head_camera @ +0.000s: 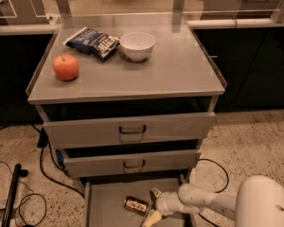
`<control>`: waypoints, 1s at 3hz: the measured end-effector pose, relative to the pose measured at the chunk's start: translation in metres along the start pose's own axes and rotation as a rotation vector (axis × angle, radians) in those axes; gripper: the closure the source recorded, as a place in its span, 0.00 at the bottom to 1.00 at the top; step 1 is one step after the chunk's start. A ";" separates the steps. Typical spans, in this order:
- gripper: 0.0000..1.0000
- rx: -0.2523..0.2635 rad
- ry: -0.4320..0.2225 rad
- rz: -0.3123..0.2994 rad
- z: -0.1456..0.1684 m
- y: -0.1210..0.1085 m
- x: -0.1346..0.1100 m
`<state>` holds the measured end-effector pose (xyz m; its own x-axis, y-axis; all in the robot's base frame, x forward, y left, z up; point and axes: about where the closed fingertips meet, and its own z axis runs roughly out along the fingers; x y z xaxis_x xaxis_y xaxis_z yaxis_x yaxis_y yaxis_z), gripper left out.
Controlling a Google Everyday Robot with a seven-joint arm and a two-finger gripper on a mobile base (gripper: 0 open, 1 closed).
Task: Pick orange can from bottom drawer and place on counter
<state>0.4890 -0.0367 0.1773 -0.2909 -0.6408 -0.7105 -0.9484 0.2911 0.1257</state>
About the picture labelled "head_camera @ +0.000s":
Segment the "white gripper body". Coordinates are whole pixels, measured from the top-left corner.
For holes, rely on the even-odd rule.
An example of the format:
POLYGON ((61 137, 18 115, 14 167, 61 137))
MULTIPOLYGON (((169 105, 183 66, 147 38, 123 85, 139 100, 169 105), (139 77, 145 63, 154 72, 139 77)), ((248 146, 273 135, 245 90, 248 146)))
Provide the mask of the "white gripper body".
POLYGON ((163 216, 171 216, 179 212, 181 202, 176 192, 163 192, 158 195, 155 206, 163 216))

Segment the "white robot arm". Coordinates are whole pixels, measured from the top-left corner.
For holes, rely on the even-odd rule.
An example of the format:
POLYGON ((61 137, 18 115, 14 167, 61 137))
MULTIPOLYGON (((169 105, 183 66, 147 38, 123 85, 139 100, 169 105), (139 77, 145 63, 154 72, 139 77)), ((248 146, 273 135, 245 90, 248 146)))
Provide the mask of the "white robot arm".
POLYGON ((191 183, 176 191, 153 188, 155 209, 151 209, 142 227, 152 227, 163 217, 175 213, 197 214, 208 208, 235 222, 235 227, 284 227, 284 187, 261 175, 247 178, 236 196, 203 190, 191 183))

